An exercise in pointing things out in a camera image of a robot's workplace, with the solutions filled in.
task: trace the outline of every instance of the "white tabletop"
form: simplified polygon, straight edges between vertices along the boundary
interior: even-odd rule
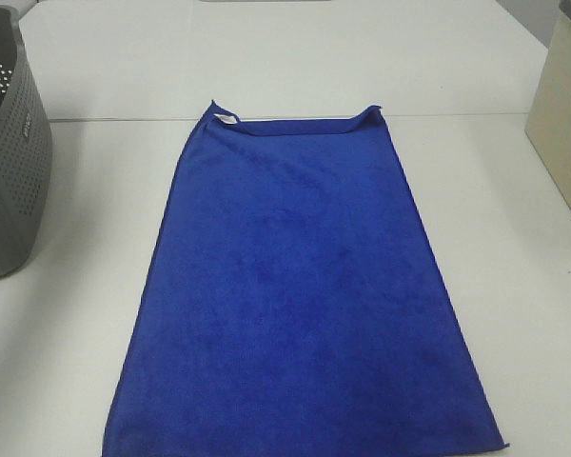
[[[504,438],[571,456],[571,213],[524,115],[388,118]],[[58,123],[29,264],[0,280],[0,457],[99,457],[192,122]]]
[[[546,49],[494,0],[41,2],[21,22],[52,119],[527,112]]]

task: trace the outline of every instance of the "beige box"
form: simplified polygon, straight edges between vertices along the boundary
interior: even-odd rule
[[[571,0],[561,1],[526,133],[571,208]]]

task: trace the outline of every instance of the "microfiber towel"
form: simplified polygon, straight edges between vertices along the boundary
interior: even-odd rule
[[[241,121],[175,171],[104,457],[505,447],[379,107]]]

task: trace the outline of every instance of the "gray plastic basket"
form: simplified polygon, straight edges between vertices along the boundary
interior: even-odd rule
[[[18,12],[0,7],[0,276],[30,256],[49,186],[49,121],[31,76]]]

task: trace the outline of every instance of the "white table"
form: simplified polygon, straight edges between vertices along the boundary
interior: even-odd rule
[[[494,0],[48,0],[21,30],[53,119],[527,112],[546,54]]]
[[[120,20],[147,24],[103,30],[111,18],[102,16],[123,5],[48,0],[22,27],[52,117],[196,118],[212,96],[246,117],[349,114],[383,103],[466,342],[512,444],[496,455],[571,456],[571,213],[523,132],[545,49],[490,0],[366,1],[375,13],[365,18],[344,0],[323,2],[340,12],[322,20],[319,3],[157,0],[153,9],[130,2]],[[221,7],[227,13],[210,15]],[[176,14],[187,8],[192,15]],[[389,10],[398,20],[382,24]],[[413,18],[421,22],[410,30]],[[296,31],[276,27],[294,20],[302,21]],[[331,32],[336,25],[344,32]],[[278,32],[237,57],[236,49],[271,30]],[[315,50],[292,41],[310,33]],[[102,49],[109,34],[114,41]],[[330,48],[331,40],[350,46]],[[288,41],[282,52],[273,46]],[[178,42],[182,61],[174,65]],[[129,74],[158,43],[162,51],[150,56],[158,76],[150,67]],[[457,50],[447,43],[459,43]],[[72,46],[81,61],[69,60]],[[378,54],[384,60],[370,60]],[[114,70],[91,65],[93,55],[111,59],[132,87],[161,78],[179,86],[129,97]],[[189,66],[194,73],[184,71]],[[336,68],[344,71],[325,77]],[[0,280],[0,457],[99,457],[174,165],[193,125],[52,124],[53,178],[38,242],[29,264]]]

